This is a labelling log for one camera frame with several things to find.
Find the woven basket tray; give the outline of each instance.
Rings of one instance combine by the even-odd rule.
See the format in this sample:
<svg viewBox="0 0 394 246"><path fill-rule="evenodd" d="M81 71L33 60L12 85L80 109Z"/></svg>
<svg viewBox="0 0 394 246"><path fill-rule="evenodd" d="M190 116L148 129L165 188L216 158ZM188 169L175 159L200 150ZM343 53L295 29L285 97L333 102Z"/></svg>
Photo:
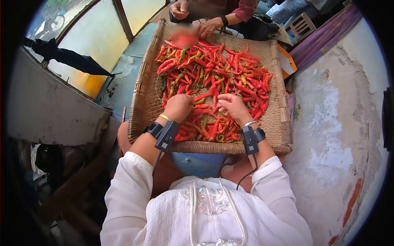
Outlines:
<svg viewBox="0 0 394 246"><path fill-rule="evenodd" d="M156 71L160 64L155 63L154 59L158 55L161 45L164 44L164 40L168 39L170 36L174 25L173 23L166 22L164 18L158 20L151 42L142 60L128 121L128 139L130 143L133 143L141 135L146 125L152 124L159 114L163 112L160 99L158 98L162 80L159 79L156 82ZM249 43L249 52L255 57L263 58L261 64L268 68L268 71L273 74L273 78L269 82L271 88L271 94L268 101L269 106L264 115L259 118L258 122L261 123L261 128L266 133L267 140L275 153L277 155L289 154L292 151L292 131L282 70L279 64L277 42L275 40L262 42L252 41L219 34L213 34L209 41L216 45L225 43L226 47L237 51L244 50L247 43ZM207 93L206 88L201 89L198 95L204 93ZM205 102L212 104L212 98L207 98ZM174 143L171 151L184 153L241 154L245 152L245 149L242 144L236 143L222 144L189 141Z"/></svg>

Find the red paint mark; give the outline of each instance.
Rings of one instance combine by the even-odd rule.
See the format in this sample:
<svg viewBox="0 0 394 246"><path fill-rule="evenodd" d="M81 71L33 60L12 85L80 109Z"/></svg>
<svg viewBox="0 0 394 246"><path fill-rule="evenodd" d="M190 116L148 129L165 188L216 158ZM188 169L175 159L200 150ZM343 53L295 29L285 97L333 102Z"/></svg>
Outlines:
<svg viewBox="0 0 394 246"><path fill-rule="evenodd" d="M338 240L339 235L336 235L335 237L331 238L331 240L328 242L328 246L333 246L334 243Z"/></svg>
<svg viewBox="0 0 394 246"><path fill-rule="evenodd" d="M328 76L330 76L330 70L326 69L325 70L325 79L328 79Z"/></svg>
<svg viewBox="0 0 394 246"><path fill-rule="evenodd" d="M351 196L350 201L348 203L348 209L346 211L346 214L344 217L344 223L343 223L342 227L345 227L346 222L348 222L348 219L351 215L352 208L353 208L354 204L356 203L357 199L359 198L361 187L362 187L362 179L359 178L357 180L356 187L354 188L353 195Z"/></svg>

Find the silver bracelet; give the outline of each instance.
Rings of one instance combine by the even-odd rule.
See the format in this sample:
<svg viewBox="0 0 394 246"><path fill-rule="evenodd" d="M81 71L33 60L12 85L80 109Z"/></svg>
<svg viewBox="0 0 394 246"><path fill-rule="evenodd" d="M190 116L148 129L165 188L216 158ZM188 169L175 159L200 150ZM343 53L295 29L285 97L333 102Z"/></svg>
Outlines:
<svg viewBox="0 0 394 246"><path fill-rule="evenodd" d="M246 123L243 127L245 127L245 126L250 126L250 125L253 124L253 123L257 123L257 121L250 121L250 122Z"/></svg>

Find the person's right hand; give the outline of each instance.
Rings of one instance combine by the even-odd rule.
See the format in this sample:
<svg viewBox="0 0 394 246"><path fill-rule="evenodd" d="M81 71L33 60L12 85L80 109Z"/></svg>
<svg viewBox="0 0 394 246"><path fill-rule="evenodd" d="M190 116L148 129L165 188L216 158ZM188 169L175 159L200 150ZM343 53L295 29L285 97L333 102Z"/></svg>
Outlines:
<svg viewBox="0 0 394 246"><path fill-rule="evenodd" d="M221 94L217 98L219 99L217 104L219 112L224 112L226 116L231 116L240 127L243 127L246 123L253 121L253 118L246 109L242 98L239 96L233 94Z"/></svg>
<svg viewBox="0 0 394 246"><path fill-rule="evenodd" d="M181 123L193 109L194 97L186 94L177 94L167 101L163 114L171 120Z"/></svg>
<svg viewBox="0 0 394 246"><path fill-rule="evenodd" d="M188 6L189 3L187 0L178 0L170 6L170 12L176 19L183 20L189 14L189 12L187 11Z"/></svg>

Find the black cable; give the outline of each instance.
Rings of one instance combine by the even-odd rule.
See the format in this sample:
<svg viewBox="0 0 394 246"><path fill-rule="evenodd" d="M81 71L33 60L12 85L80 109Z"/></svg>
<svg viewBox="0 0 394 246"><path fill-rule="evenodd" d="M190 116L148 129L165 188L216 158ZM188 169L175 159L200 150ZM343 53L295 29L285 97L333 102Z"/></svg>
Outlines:
<svg viewBox="0 0 394 246"><path fill-rule="evenodd" d="M153 173L152 173L152 176L154 175L154 172L156 171L156 167L157 167L157 164L159 164L160 157L162 156L162 153L163 153L163 151L162 151L162 150L160 150L160 152L159 152L159 156L157 157L156 164L155 164L155 166L154 166L154 168L153 168Z"/></svg>
<svg viewBox="0 0 394 246"><path fill-rule="evenodd" d="M252 173L254 173L255 171L257 171L257 160L256 160L256 156L255 156L255 154L252 154L252 155L253 155L253 159L255 159L256 167L255 167L250 173L246 174L246 175L238 182L238 184L237 184L237 190L238 190L238 187L239 187L240 183L242 182L242 180L243 180L244 178L246 178L247 176L249 176L249 175L251 175Z"/></svg>

